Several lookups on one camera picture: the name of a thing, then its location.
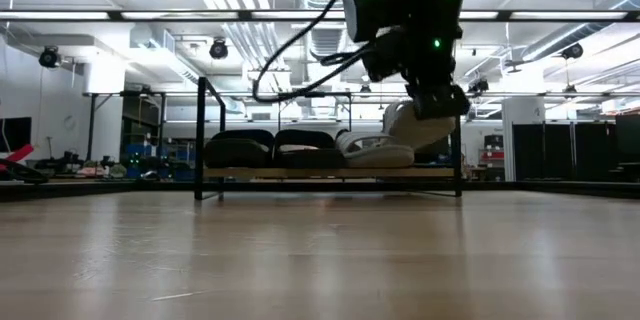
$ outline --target light wood surface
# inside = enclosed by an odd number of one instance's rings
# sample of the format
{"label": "light wood surface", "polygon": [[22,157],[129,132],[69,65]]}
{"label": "light wood surface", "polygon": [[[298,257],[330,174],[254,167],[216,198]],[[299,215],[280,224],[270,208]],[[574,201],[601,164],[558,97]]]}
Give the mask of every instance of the light wood surface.
{"label": "light wood surface", "polygon": [[127,193],[0,204],[1,318],[638,319],[640,207]]}
{"label": "light wood surface", "polygon": [[452,177],[453,169],[447,168],[407,168],[407,169],[205,169],[208,177],[261,177],[261,178],[371,178],[371,177]]}

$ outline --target ceiling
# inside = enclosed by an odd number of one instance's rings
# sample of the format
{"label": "ceiling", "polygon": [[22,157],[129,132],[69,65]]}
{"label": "ceiling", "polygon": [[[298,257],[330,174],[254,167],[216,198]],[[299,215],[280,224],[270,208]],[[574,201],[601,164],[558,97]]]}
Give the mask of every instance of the ceiling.
{"label": "ceiling", "polygon": [[[308,0],[266,0],[274,9],[299,9],[308,7]],[[518,9],[518,10],[607,10],[614,0],[464,0],[463,9]],[[246,2],[238,0],[241,7]],[[192,9],[204,10],[210,8],[205,0],[0,0],[3,9],[53,9],[53,10],[87,10],[87,9],[127,9],[127,10],[167,10]],[[278,44],[284,43],[290,36],[303,26],[303,23],[275,23],[273,30]],[[185,84],[179,76],[162,68],[162,64],[154,64],[137,58],[129,50],[132,24],[77,24],[77,23],[18,23],[12,25],[12,31],[17,36],[27,34],[83,34],[91,35],[108,45],[124,57],[135,63],[127,73],[128,81],[145,82],[161,90],[191,90],[193,87]],[[268,35],[269,27],[263,28]],[[596,75],[607,75],[611,69],[621,64],[633,62],[639,57],[637,53],[640,40],[638,24],[615,24],[602,31],[580,40],[585,54],[582,58],[565,61],[562,58],[548,56],[530,64],[520,66],[518,73],[510,73],[511,68],[504,66],[505,60],[517,57],[519,50],[534,44],[540,44],[550,34],[567,32],[576,25],[562,23],[464,23],[464,37],[456,46],[457,68],[455,79],[465,86],[466,83],[478,77],[485,77],[491,83],[491,90],[538,91],[540,89],[560,91],[566,82],[581,83],[582,80]],[[344,24],[330,24],[331,31],[342,34]],[[178,59],[190,69],[210,75],[212,79],[220,80],[220,86],[228,90],[246,90],[249,82],[247,70],[251,70],[249,61],[240,54],[243,49],[237,49],[233,41],[227,40],[229,56],[224,60],[213,60],[208,54],[215,37],[228,36],[228,29],[215,23],[154,23],[149,28],[154,34],[168,31],[176,40],[175,53]],[[256,44],[264,53],[269,49],[263,38],[254,35]],[[335,45],[342,50],[352,48],[346,36],[339,37]],[[322,76],[327,70],[319,69],[313,64],[309,56],[310,44],[315,41],[311,37],[305,38],[289,49],[284,56],[284,65],[290,70],[287,81],[290,86],[314,80]],[[345,71],[336,79],[334,88],[351,88],[363,83],[365,70],[357,64]],[[599,81],[592,81],[589,86],[579,87],[579,91],[600,91],[616,84],[634,81],[640,76],[640,68],[630,66],[628,71],[603,76]],[[394,77],[380,87],[381,91],[398,91],[402,79]]]}

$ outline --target wooden floor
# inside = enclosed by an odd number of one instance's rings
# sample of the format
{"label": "wooden floor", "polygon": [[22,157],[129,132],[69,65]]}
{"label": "wooden floor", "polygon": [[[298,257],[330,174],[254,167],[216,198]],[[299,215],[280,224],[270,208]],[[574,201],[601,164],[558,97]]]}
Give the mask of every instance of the wooden floor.
{"label": "wooden floor", "polygon": [[640,204],[631,201],[191,199],[0,204],[0,318],[640,318]]}

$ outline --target white column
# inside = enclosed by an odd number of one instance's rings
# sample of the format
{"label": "white column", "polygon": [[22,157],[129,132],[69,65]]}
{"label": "white column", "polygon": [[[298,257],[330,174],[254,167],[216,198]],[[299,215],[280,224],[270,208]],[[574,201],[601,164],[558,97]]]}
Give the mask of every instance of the white column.
{"label": "white column", "polygon": [[[86,91],[90,93],[120,92],[124,90],[125,72],[125,63],[111,56],[104,56],[86,64]],[[96,106],[104,99],[106,98],[98,98]],[[92,160],[111,156],[118,161],[122,130],[122,98],[114,96],[107,100],[96,110],[94,121]]]}
{"label": "white column", "polygon": [[540,124],[545,120],[544,98],[517,97],[502,101],[502,126],[504,128],[504,167],[507,181],[515,181],[514,124]]}

